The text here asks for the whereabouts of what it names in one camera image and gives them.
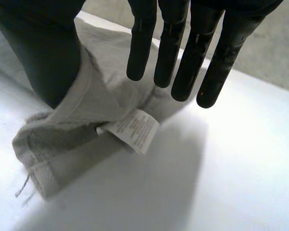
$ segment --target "loose thread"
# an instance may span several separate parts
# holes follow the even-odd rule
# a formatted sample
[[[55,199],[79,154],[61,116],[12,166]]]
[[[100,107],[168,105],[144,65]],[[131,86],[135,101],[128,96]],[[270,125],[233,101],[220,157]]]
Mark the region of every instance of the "loose thread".
[[[22,188],[21,188],[17,193],[15,193],[15,197],[16,197],[16,198],[17,198],[17,197],[22,193],[22,191],[24,190],[25,186],[27,185],[27,183],[28,183],[28,181],[29,181],[29,178],[30,178],[30,174],[28,174],[27,179],[26,179],[24,185],[22,186]]]

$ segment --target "white surface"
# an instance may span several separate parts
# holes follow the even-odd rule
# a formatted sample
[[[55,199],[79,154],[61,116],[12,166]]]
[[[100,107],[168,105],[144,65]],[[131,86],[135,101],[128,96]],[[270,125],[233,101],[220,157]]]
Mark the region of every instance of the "white surface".
[[[213,108],[169,118],[146,156],[115,154],[49,202],[31,181],[16,199],[11,140],[45,108],[0,76],[0,231],[289,230],[289,92],[233,70]]]

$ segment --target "gray fabric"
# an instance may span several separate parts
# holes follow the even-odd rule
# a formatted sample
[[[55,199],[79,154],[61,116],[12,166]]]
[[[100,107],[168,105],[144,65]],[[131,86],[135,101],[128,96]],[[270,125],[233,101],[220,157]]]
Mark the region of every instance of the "gray fabric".
[[[97,136],[98,124],[120,120],[135,108],[161,122],[187,103],[172,100],[170,88],[153,86],[155,47],[144,78],[133,82],[125,74],[130,35],[95,28],[79,19],[76,25],[82,44],[90,51],[81,51],[77,80],[55,110],[29,118],[13,140],[17,158],[44,198],[109,156],[131,151],[109,133]],[[0,70],[32,90],[25,75],[13,75],[13,70],[22,69],[15,58],[12,50],[0,51]]]

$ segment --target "gray cloth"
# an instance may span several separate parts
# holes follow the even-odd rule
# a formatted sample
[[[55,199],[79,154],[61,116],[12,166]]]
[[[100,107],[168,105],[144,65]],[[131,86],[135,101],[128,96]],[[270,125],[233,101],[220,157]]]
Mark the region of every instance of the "gray cloth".
[[[96,28],[79,19],[76,25],[87,48],[82,48],[76,81],[55,110],[32,116],[13,140],[17,158],[44,198],[118,150],[131,151],[109,133],[97,136],[97,125],[121,120],[135,108],[161,122],[185,105],[171,99],[170,88],[153,86],[156,47],[151,48],[144,78],[133,82],[125,74],[130,35]],[[22,74],[13,75],[13,69]],[[0,50],[0,70],[32,90],[12,50]]]

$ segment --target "finger tip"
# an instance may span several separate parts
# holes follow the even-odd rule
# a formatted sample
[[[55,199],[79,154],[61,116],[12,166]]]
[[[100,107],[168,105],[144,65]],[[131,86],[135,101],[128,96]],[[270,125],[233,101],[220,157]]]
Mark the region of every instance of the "finger tip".
[[[196,97],[196,102],[197,102],[199,107],[202,107],[204,109],[208,109],[215,104],[216,100],[208,97],[203,92],[199,92],[197,94],[197,97]]]
[[[171,96],[175,101],[178,101],[178,102],[185,102],[189,98],[189,95],[182,94],[182,92],[178,92],[174,90],[174,88],[172,88],[171,90]]]
[[[135,70],[134,68],[127,68],[126,75],[130,80],[139,81],[143,77],[143,73],[140,71]]]

